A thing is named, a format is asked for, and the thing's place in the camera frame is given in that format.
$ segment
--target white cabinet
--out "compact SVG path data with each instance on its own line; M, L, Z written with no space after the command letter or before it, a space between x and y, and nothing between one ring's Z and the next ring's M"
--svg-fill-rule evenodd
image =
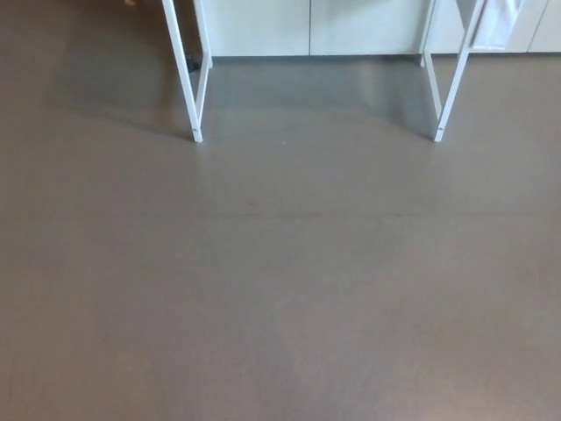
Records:
M427 0L311 0L311 54L416 53L427 5Z
M531 53L561 52L561 0L550 0L530 46Z
M204 0L215 56L309 53L309 0Z
M558 3L557 16L561 16L561 0L550 1ZM505 53L526 53L528 51L547 2L548 0L526 0L524 2L515 31L505 49ZM432 50L435 53L442 54L457 53L464 36L458 8L456 2L444 2L443 6L438 15L437 32ZM558 30L557 38L560 37L561 30Z

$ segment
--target white metal frame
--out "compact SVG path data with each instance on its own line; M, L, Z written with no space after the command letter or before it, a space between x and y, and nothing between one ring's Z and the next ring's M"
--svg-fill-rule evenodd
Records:
M189 77L187 59L185 57L185 50L183 49L183 42L181 40L181 30L177 21L174 0L162 0L162 3L164 5L164 12L166 13L167 27L172 41L172 47L174 49L175 61L177 62L177 68L179 70L181 87L183 88L183 95L185 96L185 104L187 105L193 139L196 143L202 143L202 112L204 110L207 84L209 82L209 71L212 68L212 53L210 52L209 37L207 35L207 26L204 18L202 0L193 0L195 5L196 23L199 28L199 36L202 46L201 75L196 94L193 92L193 86Z
M179 76L183 89L183 95L185 96L185 103L187 105L189 121L191 123L191 130L193 132L193 138L197 143L202 142L202 112L204 109L207 83L209 81L209 71L212 68L212 54L210 51L202 1L203 0L193 0L193 3L195 5L198 31L202 44L202 68L198 90L195 95L193 92L193 87L191 86L191 80L189 78L187 61L181 41L181 31L177 21L177 15L175 13L174 0L162 0L164 11L166 13L167 26L174 49L175 60L177 62L177 68L179 69ZM462 40L462 44L458 53L458 64L456 66L454 77L452 78L450 91L448 93L448 96L446 97L446 100L444 101L444 104L442 104L440 99L440 92L438 89L437 75L432 61L432 52L430 51L430 48L432 45L432 40L434 38L435 28L437 28L436 23L439 16L439 11L441 10L441 5L445 1L450 0L430 0L427 19L423 29L421 47L419 49L419 54L421 55L421 66L425 69L427 83L430 87L430 95L432 96L432 103L434 104L435 108L436 118L433 137L435 142L440 142L443 139L444 132L450 118L451 110L456 100L459 85L464 75L465 65L467 64L470 53L473 51L473 39L486 3L486 0L456 0L456 4L458 5L458 9L460 12L460 17L462 18L465 36Z
M427 82L430 86L432 103L434 104L436 112L436 123L434 124L435 131L433 133L433 139L435 142L442 141L444 137L452 107L456 101L459 85L462 82L462 77L464 76L465 65L467 64L470 53L473 51L473 40L486 3L486 0L456 0L462 25L464 26L465 35L460 45L458 63L456 65L454 77L452 78L450 91L448 92L448 96L446 97L444 104L442 104L440 91L438 89L437 74L432 61L432 52L430 51L430 48L432 40L434 39L435 28L437 28L436 23L439 12L444 1L450 0L430 0L427 20L424 26L423 38L421 41L421 49L419 51L421 55L421 66L425 69Z

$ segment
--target cloth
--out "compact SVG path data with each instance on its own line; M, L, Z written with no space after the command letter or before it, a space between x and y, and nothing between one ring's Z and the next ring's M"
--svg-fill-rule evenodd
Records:
M524 0L487 0L475 34L473 47L488 50L504 50Z

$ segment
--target white table leg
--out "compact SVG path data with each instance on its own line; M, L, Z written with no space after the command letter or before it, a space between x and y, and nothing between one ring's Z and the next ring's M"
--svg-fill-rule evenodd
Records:
M177 21L177 14L175 13L174 0L162 0L162 3L164 5L164 12L166 13L167 28L169 30L169 36L172 41L172 47L174 49L174 56L177 63L177 69L179 71L181 87L183 88L183 95L185 96L185 104L187 105L189 122L191 123L191 130L193 132L193 139L195 140L195 142L201 143L202 115L199 116L197 113L195 94L193 93L193 87L191 86L187 60L185 58L185 51L183 50L183 43L181 41L181 32L179 29L179 23Z

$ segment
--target white cabinet door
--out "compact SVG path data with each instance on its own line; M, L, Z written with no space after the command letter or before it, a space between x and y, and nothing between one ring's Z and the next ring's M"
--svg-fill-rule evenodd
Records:
M530 46L531 53L561 52L561 0L550 0Z
M551 1L561 4L561 0ZM528 51L547 2L548 0L526 0L524 2L515 31L504 50L505 53L526 53ZM561 7L557 8L558 16L559 13L561 13ZM443 2L443 8L438 15L436 31L432 51L443 54L457 53L464 32L456 2Z
M215 56L309 54L309 0L204 0Z
M311 0L311 53L416 53L427 3L427 0Z

